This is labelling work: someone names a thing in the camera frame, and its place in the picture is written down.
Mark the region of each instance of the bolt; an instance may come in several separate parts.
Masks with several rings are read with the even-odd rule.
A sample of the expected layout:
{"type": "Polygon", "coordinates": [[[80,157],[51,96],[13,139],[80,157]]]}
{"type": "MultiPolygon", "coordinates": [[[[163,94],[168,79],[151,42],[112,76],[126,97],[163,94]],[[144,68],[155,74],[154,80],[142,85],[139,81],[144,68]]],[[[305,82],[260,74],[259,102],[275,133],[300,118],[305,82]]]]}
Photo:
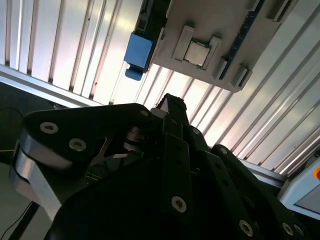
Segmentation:
{"type": "Polygon", "coordinates": [[[291,229],[291,227],[287,223],[283,222],[282,227],[286,231],[287,234],[289,234],[290,236],[294,235],[294,231],[291,229]]]}
{"type": "Polygon", "coordinates": [[[294,224],[293,226],[299,234],[301,234],[302,236],[305,235],[304,231],[302,231],[302,229],[297,224],[294,224]]]}
{"type": "Polygon", "coordinates": [[[254,231],[252,230],[252,227],[245,220],[240,220],[239,226],[242,232],[244,232],[248,237],[252,237],[254,235],[254,231]]]}
{"type": "Polygon", "coordinates": [[[77,152],[82,152],[87,148],[87,145],[82,139],[73,138],[69,141],[69,147],[77,152]]]}
{"type": "Polygon", "coordinates": [[[179,213],[184,213],[187,210],[187,204],[185,200],[183,200],[179,196],[174,196],[171,199],[172,207],[174,207],[175,210],[177,210],[179,213]]]}
{"type": "Polygon", "coordinates": [[[315,158],[320,157],[320,149],[319,149],[319,150],[316,150],[316,151],[314,152],[314,157],[315,157],[315,158]]]}
{"type": "Polygon", "coordinates": [[[149,115],[145,110],[141,110],[140,113],[146,117],[149,115]]]}
{"type": "Polygon", "coordinates": [[[199,131],[198,129],[196,129],[196,128],[194,128],[192,131],[193,131],[195,134],[197,134],[197,135],[200,134],[200,131],[199,131]]]}
{"type": "Polygon", "coordinates": [[[45,134],[55,134],[59,131],[59,127],[53,122],[45,121],[40,124],[40,130],[45,134]]]}
{"type": "Polygon", "coordinates": [[[223,154],[227,154],[227,153],[228,153],[228,151],[227,151],[225,148],[223,148],[223,147],[220,147],[220,151],[221,151],[223,154]]]}

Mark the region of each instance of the corrugated metal wall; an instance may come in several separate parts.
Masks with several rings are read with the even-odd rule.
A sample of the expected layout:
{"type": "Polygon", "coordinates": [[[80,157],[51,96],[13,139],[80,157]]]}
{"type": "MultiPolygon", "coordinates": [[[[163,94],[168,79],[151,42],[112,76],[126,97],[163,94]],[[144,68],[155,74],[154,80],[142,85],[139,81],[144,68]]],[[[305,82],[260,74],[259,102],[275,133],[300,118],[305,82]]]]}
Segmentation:
{"type": "Polygon", "coordinates": [[[153,65],[124,76],[142,0],[0,0],[0,63],[102,104],[152,108],[183,98],[207,143],[290,174],[320,145],[320,1],[300,0],[244,90],[230,93],[153,65]]]}

